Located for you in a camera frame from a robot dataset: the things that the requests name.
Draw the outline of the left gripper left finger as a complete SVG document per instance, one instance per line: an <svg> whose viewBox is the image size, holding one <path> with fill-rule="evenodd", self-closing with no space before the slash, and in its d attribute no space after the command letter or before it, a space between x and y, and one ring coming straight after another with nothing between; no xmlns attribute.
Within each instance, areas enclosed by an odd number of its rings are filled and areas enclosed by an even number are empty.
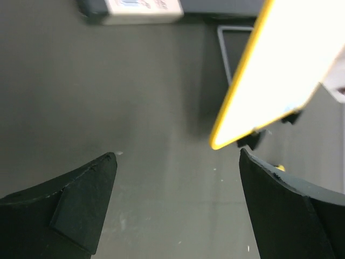
<svg viewBox="0 0 345 259"><path fill-rule="evenodd" d="M113 152L1 198L1 258L95 255L116 171Z"/></svg>

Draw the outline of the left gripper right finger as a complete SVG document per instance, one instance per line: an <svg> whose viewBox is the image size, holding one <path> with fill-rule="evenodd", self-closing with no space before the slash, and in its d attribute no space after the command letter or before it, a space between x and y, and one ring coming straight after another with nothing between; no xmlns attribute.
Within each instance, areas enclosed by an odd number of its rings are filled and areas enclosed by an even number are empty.
<svg viewBox="0 0 345 259"><path fill-rule="evenodd" d="M261 258L344 258L344 194L240 150L239 171Z"/></svg>

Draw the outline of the yellow framed whiteboard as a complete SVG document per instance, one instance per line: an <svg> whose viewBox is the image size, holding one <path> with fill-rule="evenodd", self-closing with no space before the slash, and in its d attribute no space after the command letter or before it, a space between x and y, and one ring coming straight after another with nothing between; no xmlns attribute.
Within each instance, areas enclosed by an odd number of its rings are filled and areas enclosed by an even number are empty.
<svg viewBox="0 0 345 259"><path fill-rule="evenodd" d="M210 135L221 149L304 109L344 48L344 1L264 1Z"/></svg>

